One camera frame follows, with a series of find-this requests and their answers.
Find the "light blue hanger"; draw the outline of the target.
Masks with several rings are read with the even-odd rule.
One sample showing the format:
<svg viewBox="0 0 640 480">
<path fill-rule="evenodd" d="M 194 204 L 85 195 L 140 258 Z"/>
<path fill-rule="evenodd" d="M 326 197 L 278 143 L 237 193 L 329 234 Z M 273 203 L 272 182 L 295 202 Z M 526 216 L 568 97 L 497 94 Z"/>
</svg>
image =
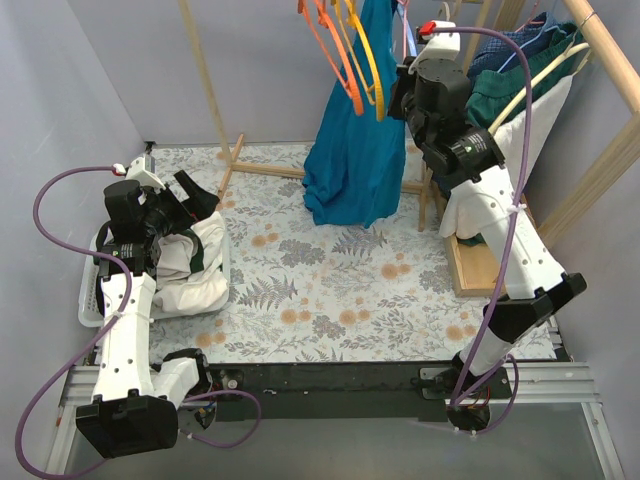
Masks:
<svg viewBox="0 0 640 480">
<path fill-rule="evenodd" d="M 411 31 L 411 53 L 408 56 L 412 56 L 415 57 L 417 55 L 417 47 L 416 47 L 416 40 L 414 38 L 414 33 L 413 33 L 413 29 L 410 25 L 409 22 L 409 27 L 410 27 L 410 31 Z"/>
</svg>

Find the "dark green raglan shirt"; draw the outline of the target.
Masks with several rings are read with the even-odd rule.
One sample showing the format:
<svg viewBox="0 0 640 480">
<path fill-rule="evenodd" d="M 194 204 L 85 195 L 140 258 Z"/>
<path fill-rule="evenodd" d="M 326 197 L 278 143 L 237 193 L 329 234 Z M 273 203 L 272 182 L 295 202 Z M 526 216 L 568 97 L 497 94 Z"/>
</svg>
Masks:
<svg viewBox="0 0 640 480">
<path fill-rule="evenodd" d="M 189 276 L 204 269 L 204 246 L 200 237 L 187 229 L 160 239 L 160 276 Z"/>
</svg>

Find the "teal blue t shirt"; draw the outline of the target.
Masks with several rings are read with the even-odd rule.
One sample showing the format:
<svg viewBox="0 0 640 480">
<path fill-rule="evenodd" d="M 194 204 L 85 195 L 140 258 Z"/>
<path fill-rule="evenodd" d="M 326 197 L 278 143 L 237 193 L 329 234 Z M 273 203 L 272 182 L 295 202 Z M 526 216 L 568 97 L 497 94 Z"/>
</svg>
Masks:
<svg viewBox="0 0 640 480">
<path fill-rule="evenodd" d="M 362 115 L 335 84 L 305 160 L 304 204 L 317 225 L 370 227 L 397 210 L 406 161 L 404 123 L 373 106 Z"/>
</svg>

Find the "white t shirt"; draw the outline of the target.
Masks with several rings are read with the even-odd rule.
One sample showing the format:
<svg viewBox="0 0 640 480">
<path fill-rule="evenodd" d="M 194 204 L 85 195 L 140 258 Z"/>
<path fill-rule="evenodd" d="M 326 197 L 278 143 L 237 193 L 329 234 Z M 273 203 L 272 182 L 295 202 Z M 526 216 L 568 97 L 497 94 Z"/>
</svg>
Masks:
<svg viewBox="0 0 640 480">
<path fill-rule="evenodd" d="M 230 286 L 219 270 L 223 260 L 222 238 L 228 234 L 220 213 L 199 221 L 191 228 L 204 246 L 204 269 L 189 276 L 160 276 L 157 270 L 153 305 L 164 318 L 214 312 L 229 300 Z"/>
</svg>

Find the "yellow plastic hanger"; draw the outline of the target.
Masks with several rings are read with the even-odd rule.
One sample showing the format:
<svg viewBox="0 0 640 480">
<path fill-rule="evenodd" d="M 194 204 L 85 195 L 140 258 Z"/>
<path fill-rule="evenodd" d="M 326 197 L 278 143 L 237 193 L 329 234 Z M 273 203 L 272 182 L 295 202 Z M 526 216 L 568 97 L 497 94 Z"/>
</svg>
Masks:
<svg viewBox="0 0 640 480">
<path fill-rule="evenodd" d="M 331 6 L 338 21 L 339 31 L 343 40 L 347 42 L 350 61 L 356 69 L 366 100 L 374 108 L 376 120 L 381 122 L 384 118 L 384 90 L 375 55 L 358 13 L 356 1 L 331 1 Z M 364 54 L 363 61 L 356 58 L 355 47 L 347 28 L 351 28 L 354 31 L 354 39 L 358 39 L 361 43 Z"/>
</svg>

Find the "beige wooden hanger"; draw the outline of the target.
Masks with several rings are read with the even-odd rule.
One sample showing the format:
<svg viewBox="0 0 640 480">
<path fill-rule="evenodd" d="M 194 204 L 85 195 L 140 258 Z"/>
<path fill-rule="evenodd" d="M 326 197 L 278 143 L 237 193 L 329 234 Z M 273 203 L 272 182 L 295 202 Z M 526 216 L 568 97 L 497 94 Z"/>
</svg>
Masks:
<svg viewBox="0 0 640 480">
<path fill-rule="evenodd" d="M 459 1 L 441 1 L 437 18 L 447 22 L 453 22 L 459 14 Z"/>
</svg>

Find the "pink wire hanger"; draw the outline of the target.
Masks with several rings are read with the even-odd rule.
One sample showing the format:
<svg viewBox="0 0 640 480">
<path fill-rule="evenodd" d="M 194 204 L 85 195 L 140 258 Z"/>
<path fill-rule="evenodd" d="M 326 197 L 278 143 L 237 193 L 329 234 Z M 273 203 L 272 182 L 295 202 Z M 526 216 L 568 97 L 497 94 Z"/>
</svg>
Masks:
<svg viewBox="0 0 640 480">
<path fill-rule="evenodd" d="M 408 5 L 407 0 L 398 0 L 398 15 L 402 25 L 403 40 L 403 57 L 407 57 L 411 53 L 411 31 L 408 22 Z"/>
</svg>

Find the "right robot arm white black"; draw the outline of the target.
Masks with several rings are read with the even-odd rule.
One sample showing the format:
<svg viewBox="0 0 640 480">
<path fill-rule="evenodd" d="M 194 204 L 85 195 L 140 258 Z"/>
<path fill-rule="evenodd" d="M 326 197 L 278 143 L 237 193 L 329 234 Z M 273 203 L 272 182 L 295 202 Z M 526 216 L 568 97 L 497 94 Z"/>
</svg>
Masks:
<svg viewBox="0 0 640 480">
<path fill-rule="evenodd" d="M 475 397 L 513 346 L 582 294 L 587 283 L 551 255 L 518 205 L 505 157 L 491 134 L 467 121 L 470 81 L 449 59 L 407 57 L 397 68 L 389 116 L 406 123 L 423 161 L 450 188 L 449 203 L 469 211 L 500 261 L 497 291 L 474 339 L 433 384 Z"/>
</svg>

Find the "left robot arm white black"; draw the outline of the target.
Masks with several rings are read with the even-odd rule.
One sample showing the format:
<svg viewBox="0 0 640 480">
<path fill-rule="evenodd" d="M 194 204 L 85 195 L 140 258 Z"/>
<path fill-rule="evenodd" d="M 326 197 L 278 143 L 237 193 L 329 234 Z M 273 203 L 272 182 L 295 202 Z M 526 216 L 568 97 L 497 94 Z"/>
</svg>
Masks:
<svg viewBox="0 0 640 480">
<path fill-rule="evenodd" d="M 174 175 L 187 194 L 127 176 L 104 190 L 109 215 L 96 237 L 97 281 L 106 335 L 90 404 L 76 410 L 76 426 L 106 459 L 168 449 L 178 437 L 178 409 L 213 386 L 204 353 L 168 354 L 157 374 L 149 362 L 149 329 L 160 240 L 209 217 L 219 202 L 184 171 Z"/>
</svg>

